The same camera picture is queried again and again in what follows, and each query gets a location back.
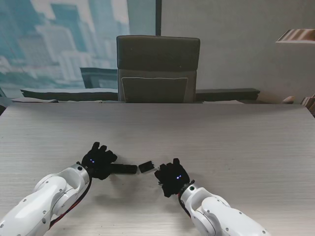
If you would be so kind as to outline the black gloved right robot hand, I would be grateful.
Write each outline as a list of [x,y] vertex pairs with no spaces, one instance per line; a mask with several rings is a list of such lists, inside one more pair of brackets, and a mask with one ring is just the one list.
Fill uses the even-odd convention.
[[190,183],[190,178],[178,158],[174,158],[173,162],[161,164],[154,175],[167,198],[177,195],[184,186]]

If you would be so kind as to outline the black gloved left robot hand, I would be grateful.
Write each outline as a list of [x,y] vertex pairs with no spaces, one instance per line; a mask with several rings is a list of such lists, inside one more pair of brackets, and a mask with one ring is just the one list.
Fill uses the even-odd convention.
[[81,166],[84,167],[91,178],[106,179],[111,174],[110,165],[117,160],[117,155],[107,146],[100,146],[95,142],[91,150],[83,157]]

